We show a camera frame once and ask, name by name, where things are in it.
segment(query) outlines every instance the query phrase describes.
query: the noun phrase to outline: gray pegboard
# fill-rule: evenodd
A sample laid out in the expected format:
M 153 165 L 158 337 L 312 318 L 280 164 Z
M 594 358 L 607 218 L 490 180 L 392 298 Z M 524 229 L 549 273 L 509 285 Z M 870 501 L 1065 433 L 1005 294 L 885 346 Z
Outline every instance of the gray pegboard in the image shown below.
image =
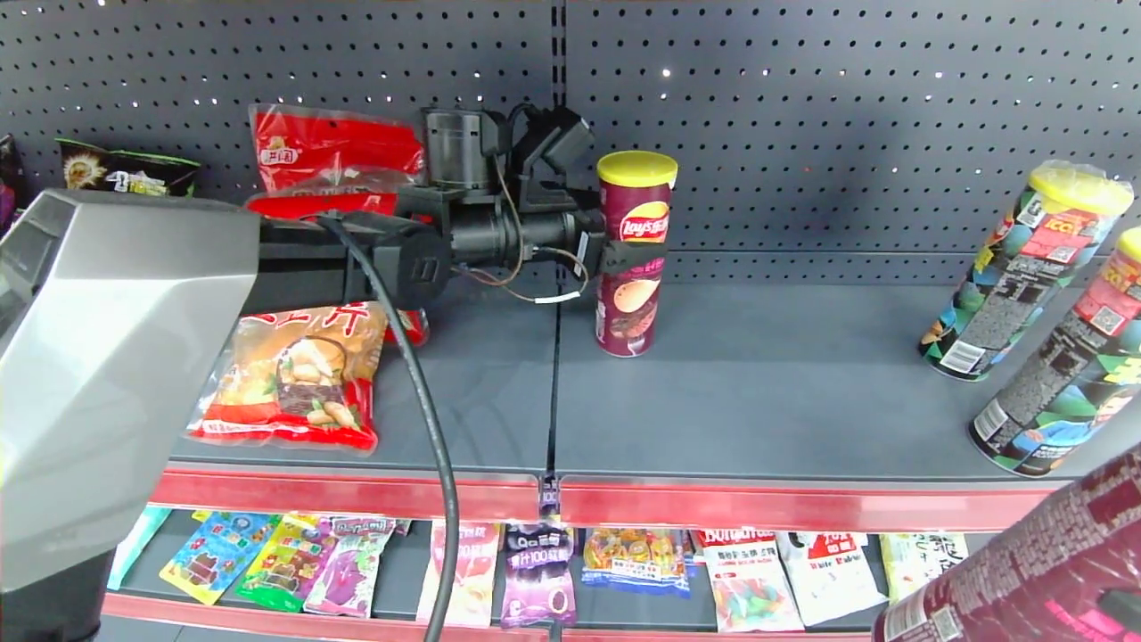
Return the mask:
M 677 249 L 970 251 L 1046 157 L 1141 168 L 1133 1 L 569 0 L 566 23 L 596 153 L 681 164 Z
M 431 103 L 548 103 L 551 22 L 545 1 L 0 2 L 0 131 L 37 188 L 66 136 L 199 160 L 199 194 L 241 202 L 249 103 L 413 123 Z

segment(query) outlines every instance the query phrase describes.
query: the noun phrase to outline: cylindrical can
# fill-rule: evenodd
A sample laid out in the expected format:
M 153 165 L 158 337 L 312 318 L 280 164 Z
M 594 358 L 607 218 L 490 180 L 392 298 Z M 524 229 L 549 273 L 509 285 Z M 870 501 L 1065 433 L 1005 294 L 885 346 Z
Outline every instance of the cylindrical can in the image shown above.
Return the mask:
M 1114 602 L 1122 602 L 1110 592 L 1141 586 L 1138 542 L 1141 446 L 1055 491 L 982 550 L 889 607 L 872 640 L 1134 642 L 1141 636 L 1114 617 L 1122 612 Z
M 923 359 L 958 380 L 984 379 L 1131 204 L 1133 187 L 1095 166 L 1051 160 L 1035 168 L 920 340 Z
M 1141 391 L 1141 227 L 968 432 L 1003 469 L 1042 477 Z
M 654 152 L 615 152 L 598 161 L 598 178 L 612 238 L 665 242 L 677 161 Z M 665 259 L 657 258 L 621 274 L 602 274 L 594 319 L 594 336 L 602 350 L 615 357 L 638 357 L 649 350 L 664 268 Z

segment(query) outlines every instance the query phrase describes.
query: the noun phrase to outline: wires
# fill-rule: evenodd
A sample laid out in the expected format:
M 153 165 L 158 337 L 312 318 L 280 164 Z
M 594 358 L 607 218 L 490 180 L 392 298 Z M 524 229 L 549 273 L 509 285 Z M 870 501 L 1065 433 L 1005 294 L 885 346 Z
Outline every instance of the wires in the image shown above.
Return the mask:
M 509 286 L 510 283 L 515 281 L 515 278 L 519 275 L 519 271 L 523 270 L 523 260 L 524 260 L 524 254 L 526 253 L 527 244 L 523 237 L 523 218 L 519 216 L 519 208 L 516 206 L 515 198 L 511 197 L 511 190 L 507 188 L 507 180 L 503 178 L 503 170 L 500 168 L 499 163 L 495 163 L 495 173 L 499 176 L 500 187 L 503 189 L 503 197 L 507 198 L 507 204 L 511 211 L 511 219 L 515 222 L 516 235 L 519 238 L 519 252 L 516 258 L 515 268 L 511 270 L 510 274 L 508 274 L 503 278 L 496 278 L 492 273 L 485 269 L 479 269 L 477 267 L 469 267 L 466 269 L 455 267 L 454 269 L 456 271 L 460 271 L 461 274 L 467 274 L 468 276 L 471 276 L 472 278 L 479 281 L 485 285 L 491 285 L 493 287 L 503 287 L 504 290 L 507 290 L 509 294 L 513 295 L 515 298 L 528 302 L 543 304 L 551 302 L 560 302 L 581 295 L 584 291 L 586 291 L 586 284 L 590 282 L 590 273 L 586 270 L 586 265 L 582 261 L 582 259 L 580 259 L 573 252 L 568 252 L 567 250 L 564 250 L 561 247 L 549 247 L 545 245 L 536 246 L 534 247 L 534 251 L 551 252 L 565 255 L 570 260 L 573 260 L 574 263 L 578 267 L 578 269 L 582 270 L 582 284 L 578 286 L 578 290 L 553 296 L 528 296 L 526 294 L 520 294 L 519 292 L 512 290 Z
M 400 324 L 400 315 L 393 299 L 385 287 L 383 281 L 377 267 L 369 260 L 369 254 L 355 238 L 349 234 L 345 225 L 335 218 L 318 217 L 317 225 L 329 229 L 345 244 L 349 254 L 361 263 L 365 276 L 372 289 L 377 291 L 377 299 L 385 308 L 389 318 L 389 327 L 396 338 L 396 343 L 404 357 L 404 364 L 408 368 L 408 376 L 412 377 L 412 388 L 415 389 L 416 399 L 420 401 L 420 412 L 424 416 L 424 424 L 428 426 L 428 440 L 431 442 L 431 452 L 436 458 L 436 470 L 439 472 L 439 486 L 444 495 L 444 561 L 439 572 L 439 587 L 436 590 L 436 602 L 432 604 L 431 618 L 428 620 L 428 628 L 424 632 L 426 642 L 437 642 L 444 631 L 444 617 L 447 615 L 447 606 L 452 599 L 452 583 L 455 579 L 455 566 L 460 552 L 460 498 L 455 489 L 455 474 L 452 472 L 452 458 L 447 453 L 447 445 L 444 444 L 444 432 L 439 428 L 439 416 L 436 413 L 436 405 L 431 400 L 428 391 L 428 383 L 424 381 L 423 369 L 420 360 L 412 350 L 412 342 L 408 341 L 404 325 Z

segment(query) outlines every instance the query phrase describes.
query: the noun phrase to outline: peanut illustration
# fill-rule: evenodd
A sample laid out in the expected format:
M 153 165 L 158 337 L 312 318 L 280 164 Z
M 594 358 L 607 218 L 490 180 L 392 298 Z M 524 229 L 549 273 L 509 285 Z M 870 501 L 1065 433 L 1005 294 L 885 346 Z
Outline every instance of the peanut illustration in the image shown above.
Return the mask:
M 314 426 L 334 423 L 334 420 L 324 411 L 314 411 L 313 413 L 309 413 L 305 416 L 305 421 Z
M 353 417 L 353 413 L 350 413 L 343 404 L 326 401 L 324 404 L 324 408 L 325 413 L 327 413 L 329 416 L 332 417 L 338 424 L 350 429 L 359 428 L 357 426 L 356 418 Z

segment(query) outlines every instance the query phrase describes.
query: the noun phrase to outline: store shelf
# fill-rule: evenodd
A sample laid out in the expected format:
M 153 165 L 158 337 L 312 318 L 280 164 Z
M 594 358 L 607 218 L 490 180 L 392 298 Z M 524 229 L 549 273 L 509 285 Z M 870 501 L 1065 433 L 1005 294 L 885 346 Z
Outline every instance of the store shelf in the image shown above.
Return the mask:
M 968 550 L 981 548 L 993 537 L 990 534 L 973 534 L 966 538 Z M 883 571 L 883 556 L 879 539 L 872 537 L 864 548 L 876 585 L 887 595 L 888 580 Z M 713 604 L 713 590 L 705 568 L 699 568 L 697 577 L 689 580 L 691 591 L 688 600 L 675 596 L 645 595 L 583 586 L 577 583 L 582 571 L 582 559 L 572 563 L 574 569 L 575 603 L 578 623 L 563 632 L 563 640 L 580 642 L 639 641 L 655 642 L 675 640 L 758 640 L 766 642 L 866 642 L 872 625 L 887 603 L 844 616 L 811 627 L 804 633 L 750 633 L 741 635 L 719 634 Z
M 565 306 L 557 469 L 563 518 L 783 530 L 994 531 L 1132 446 L 1109 424 L 1059 470 L 1023 480 L 965 426 L 1075 300 L 1059 296 L 981 383 L 915 349 L 946 286 L 667 283 L 657 343 L 604 355 L 592 306 Z
M 520 287 L 555 286 L 532 279 Z M 537 479 L 547 466 L 553 306 L 526 304 L 455 279 L 428 316 L 431 338 L 419 356 L 439 409 L 464 519 L 534 520 Z M 152 501 L 262 513 L 442 515 L 423 418 L 393 346 L 385 348 L 375 396 L 380 446 L 369 457 L 179 440 Z
M 371 642 L 416 641 L 423 639 L 423 626 L 413 621 L 420 600 L 420 587 L 429 560 L 429 525 L 418 522 L 406 537 L 394 537 L 381 559 L 380 578 L 372 616 L 375 619 L 354 619 L 306 613 L 283 613 L 261 609 L 235 594 L 232 587 L 218 604 L 200 604 L 159 577 L 159 572 L 197 529 L 199 522 L 188 511 L 175 511 L 155 534 L 131 568 L 120 592 L 108 592 L 104 615 L 156 621 L 283 635 L 306 640 L 338 640 Z M 450 629 L 445 640 L 474 641 L 512 640 L 545 641 L 544 628 L 503 631 L 497 628 L 503 600 L 502 560 L 496 572 L 492 613 L 493 627 L 488 629 Z

